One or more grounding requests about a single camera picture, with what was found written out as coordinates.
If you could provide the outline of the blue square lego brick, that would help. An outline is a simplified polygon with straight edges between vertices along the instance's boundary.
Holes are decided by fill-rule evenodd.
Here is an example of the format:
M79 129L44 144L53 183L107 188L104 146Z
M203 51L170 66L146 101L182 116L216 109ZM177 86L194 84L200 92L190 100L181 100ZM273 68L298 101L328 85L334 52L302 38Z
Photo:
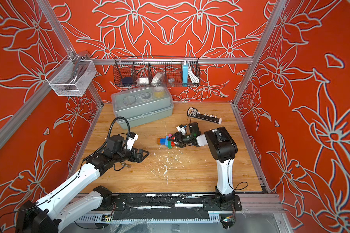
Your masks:
M160 138L159 143L160 143L161 145L166 145L166 138Z

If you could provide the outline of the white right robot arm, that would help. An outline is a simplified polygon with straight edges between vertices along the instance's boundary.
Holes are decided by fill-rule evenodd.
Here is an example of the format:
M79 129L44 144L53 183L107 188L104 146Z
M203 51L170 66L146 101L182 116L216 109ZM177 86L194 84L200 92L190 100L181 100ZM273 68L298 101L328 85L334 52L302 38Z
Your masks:
M215 188L216 204L226 208L235 204L236 187L232 181L232 171L238 147L225 127L201 133L198 123L189 123L187 127L180 125L178 132L167 137L167 141L179 148L186 146L208 146L217 164L217 185Z

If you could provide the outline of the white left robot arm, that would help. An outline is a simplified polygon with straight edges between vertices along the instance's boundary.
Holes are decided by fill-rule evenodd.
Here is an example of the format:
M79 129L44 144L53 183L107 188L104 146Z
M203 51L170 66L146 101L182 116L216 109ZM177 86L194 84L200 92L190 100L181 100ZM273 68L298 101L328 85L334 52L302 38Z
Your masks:
M71 203L87 185L101 177L116 163L141 163L150 153L133 147L138 136L107 138L84 165L64 183L36 202L27 201L18 211L17 233L59 233L87 212L112 206L111 192L99 186L86 197Z

